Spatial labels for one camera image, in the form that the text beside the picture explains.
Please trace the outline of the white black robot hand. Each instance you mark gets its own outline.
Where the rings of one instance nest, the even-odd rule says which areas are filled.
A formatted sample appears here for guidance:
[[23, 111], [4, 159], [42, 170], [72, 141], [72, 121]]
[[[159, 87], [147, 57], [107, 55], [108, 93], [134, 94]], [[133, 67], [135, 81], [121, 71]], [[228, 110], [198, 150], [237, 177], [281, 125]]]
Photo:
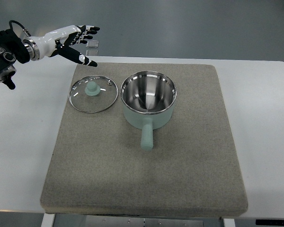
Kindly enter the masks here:
[[74, 63], [97, 67], [98, 64], [81, 52], [72, 48], [75, 44], [87, 44], [100, 30], [96, 26], [67, 26], [51, 31], [44, 36], [30, 36], [23, 40], [30, 60], [38, 61], [46, 57], [60, 55]]

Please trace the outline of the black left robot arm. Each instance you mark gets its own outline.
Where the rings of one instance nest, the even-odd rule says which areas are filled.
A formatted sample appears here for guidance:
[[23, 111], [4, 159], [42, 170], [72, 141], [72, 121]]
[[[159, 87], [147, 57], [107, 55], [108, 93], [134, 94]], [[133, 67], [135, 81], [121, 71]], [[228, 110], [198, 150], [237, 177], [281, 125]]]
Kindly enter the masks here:
[[13, 23], [19, 25], [25, 34], [29, 34], [25, 27], [15, 20], [9, 21], [9, 29], [0, 31], [0, 83], [5, 84], [10, 90], [16, 88], [12, 81], [16, 73], [13, 64], [16, 61], [22, 64], [30, 61], [29, 51], [15, 34]]

